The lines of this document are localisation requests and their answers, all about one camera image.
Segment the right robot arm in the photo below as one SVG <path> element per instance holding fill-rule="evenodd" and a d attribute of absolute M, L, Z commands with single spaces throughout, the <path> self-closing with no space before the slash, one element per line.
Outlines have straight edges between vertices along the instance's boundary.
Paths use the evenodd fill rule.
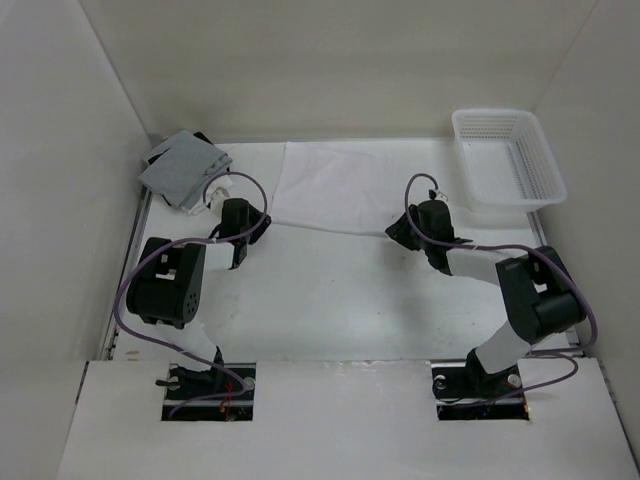
<path fill-rule="evenodd" d="M 525 254 L 514 257 L 509 247 L 476 245 L 455 234 L 449 208 L 441 200 L 411 204 L 385 233 L 411 251 L 424 252 L 429 265 L 444 275 L 500 289 L 506 321 L 465 361 L 464 384 L 475 395 L 489 394 L 499 385 L 500 374 L 535 346 L 587 317 L 553 248 L 522 246 Z"/>

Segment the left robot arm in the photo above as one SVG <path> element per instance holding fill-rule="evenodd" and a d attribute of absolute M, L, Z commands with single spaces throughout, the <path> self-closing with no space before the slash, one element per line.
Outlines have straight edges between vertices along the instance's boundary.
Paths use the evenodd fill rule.
<path fill-rule="evenodd" d="M 270 225 L 267 213 L 246 199 L 231 198 L 222 202 L 220 220 L 206 244 L 149 238 L 140 256 L 145 266 L 127 288 L 128 312 L 154 326 L 154 337 L 180 353 L 221 364 L 218 346 L 197 318 L 204 276 L 237 269 Z"/>

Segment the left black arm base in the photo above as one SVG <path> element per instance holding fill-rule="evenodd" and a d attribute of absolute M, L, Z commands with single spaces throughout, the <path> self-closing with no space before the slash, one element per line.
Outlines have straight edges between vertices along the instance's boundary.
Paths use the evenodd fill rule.
<path fill-rule="evenodd" d="M 164 390 L 161 420 L 164 422 L 250 422 L 254 414 L 255 363 L 227 364 L 226 367 L 244 380 L 240 382 L 216 369 L 189 370 L 172 364 L 165 379 L 155 384 Z"/>

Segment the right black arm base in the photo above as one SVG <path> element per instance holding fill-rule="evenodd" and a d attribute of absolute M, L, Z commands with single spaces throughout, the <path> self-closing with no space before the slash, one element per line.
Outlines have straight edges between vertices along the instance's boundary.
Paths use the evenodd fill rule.
<path fill-rule="evenodd" d="M 522 387 L 520 371 L 512 366 L 481 384 L 474 384 L 462 363 L 431 365 L 432 393 L 440 421 L 529 420 L 523 394 L 498 400 Z"/>

